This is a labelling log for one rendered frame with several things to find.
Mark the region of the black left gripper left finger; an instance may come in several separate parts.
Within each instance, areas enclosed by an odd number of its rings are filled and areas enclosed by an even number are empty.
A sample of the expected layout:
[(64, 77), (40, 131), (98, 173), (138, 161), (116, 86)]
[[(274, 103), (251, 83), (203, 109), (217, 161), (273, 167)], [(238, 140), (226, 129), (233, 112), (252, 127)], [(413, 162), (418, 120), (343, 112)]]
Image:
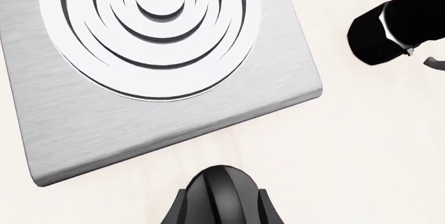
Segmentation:
[(188, 196), (186, 189), (180, 189), (177, 196), (165, 215), (161, 224), (186, 224), (188, 210)]

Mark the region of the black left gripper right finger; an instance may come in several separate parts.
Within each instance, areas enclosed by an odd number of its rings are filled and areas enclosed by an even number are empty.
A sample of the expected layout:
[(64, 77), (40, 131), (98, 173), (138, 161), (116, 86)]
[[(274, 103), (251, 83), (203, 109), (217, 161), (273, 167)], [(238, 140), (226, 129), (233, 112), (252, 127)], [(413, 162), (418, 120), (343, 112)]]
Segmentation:
[(261, 224), (284, 224), (265, 189), (258, 190), (257, 204)]

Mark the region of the flat grey stove plate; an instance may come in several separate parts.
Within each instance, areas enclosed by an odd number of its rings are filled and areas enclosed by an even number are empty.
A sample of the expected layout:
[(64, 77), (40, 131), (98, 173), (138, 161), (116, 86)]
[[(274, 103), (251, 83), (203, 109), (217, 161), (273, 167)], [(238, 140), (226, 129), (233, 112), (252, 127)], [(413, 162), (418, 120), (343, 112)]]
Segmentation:
[(0, 0), (0, 38), (26, 160), (47, 186), (322, 93), (291, 0), (261, 0), (246, 60), (205, 94), (144, 102), (100, 88), (52, 44), (38, 0)]

